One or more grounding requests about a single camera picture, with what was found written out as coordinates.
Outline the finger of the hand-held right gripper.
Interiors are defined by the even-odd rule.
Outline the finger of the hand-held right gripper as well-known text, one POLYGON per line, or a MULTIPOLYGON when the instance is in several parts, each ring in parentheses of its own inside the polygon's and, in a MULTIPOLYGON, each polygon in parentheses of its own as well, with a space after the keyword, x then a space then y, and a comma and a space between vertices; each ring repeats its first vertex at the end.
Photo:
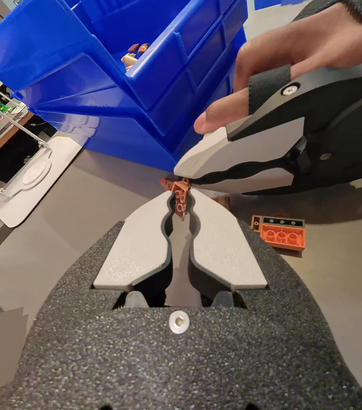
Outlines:
POLYGON ((204 135, 174 167, 174 175, 198 179, 245 162, 267 162, 283 157, 303 136, 305 118, 229 141, 227 128, 204 135))
POLYGON ((191 182, 191 186, 221 193, 247 193, 290 186, 294 175, 283 168, 271 168, 241 179, 226 179, 214 183, 191 182))

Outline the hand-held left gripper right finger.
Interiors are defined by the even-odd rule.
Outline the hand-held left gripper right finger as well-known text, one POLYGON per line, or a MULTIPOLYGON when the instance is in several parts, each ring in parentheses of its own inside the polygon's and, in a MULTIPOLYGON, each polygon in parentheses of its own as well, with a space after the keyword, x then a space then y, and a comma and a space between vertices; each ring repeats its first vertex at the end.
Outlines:
POLYGON ((235 216, 196 189, 188 204, 191 285, 198 291, 265 288, 267 280, 235 216))

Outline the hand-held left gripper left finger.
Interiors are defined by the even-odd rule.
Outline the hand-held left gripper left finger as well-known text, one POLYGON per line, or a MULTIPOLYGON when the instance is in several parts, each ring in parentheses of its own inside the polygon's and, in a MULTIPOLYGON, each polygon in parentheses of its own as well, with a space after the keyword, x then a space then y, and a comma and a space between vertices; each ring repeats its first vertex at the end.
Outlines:
POLYGON ((164 192, 125 219, 93 286, 129 291, 163 272, 172 262, 171 233, 172 192, 164 192))

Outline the person's right hand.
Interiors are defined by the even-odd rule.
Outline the person's right hand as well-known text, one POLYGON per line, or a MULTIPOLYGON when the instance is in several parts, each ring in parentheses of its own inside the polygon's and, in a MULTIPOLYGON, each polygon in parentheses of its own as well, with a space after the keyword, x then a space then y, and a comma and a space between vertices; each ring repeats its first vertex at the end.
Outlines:
POLYGON ((204 135, 249 115, 250 77, 290 66, 295 79, 322 67, 348 68, 362 63, 362 22, 336 3, 299 21, 246 42, 235 61, 233 94, 212 103, 195 121, 204 135))

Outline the orange grey toy brick assembly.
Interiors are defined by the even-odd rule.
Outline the orange grey toy brick assembly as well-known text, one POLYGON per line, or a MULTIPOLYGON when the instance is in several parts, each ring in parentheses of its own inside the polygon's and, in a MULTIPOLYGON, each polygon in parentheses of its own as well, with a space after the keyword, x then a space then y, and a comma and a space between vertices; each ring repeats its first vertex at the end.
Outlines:
POLYGON ((305 220, 284 212, 272 216, 253 215, 251 228, 271 247, 303 252, 306 248, 305 220))

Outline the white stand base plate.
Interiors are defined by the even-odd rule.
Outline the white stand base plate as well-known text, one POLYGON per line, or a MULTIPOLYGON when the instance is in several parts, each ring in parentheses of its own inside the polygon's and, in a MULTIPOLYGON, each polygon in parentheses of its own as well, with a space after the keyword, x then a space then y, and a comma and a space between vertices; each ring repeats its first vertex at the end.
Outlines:
POLYGON ((22 224, 81 148, 67 136, 51 138, 4 189, 4 194, 0 196, 0 220, 9 228, 22 224))

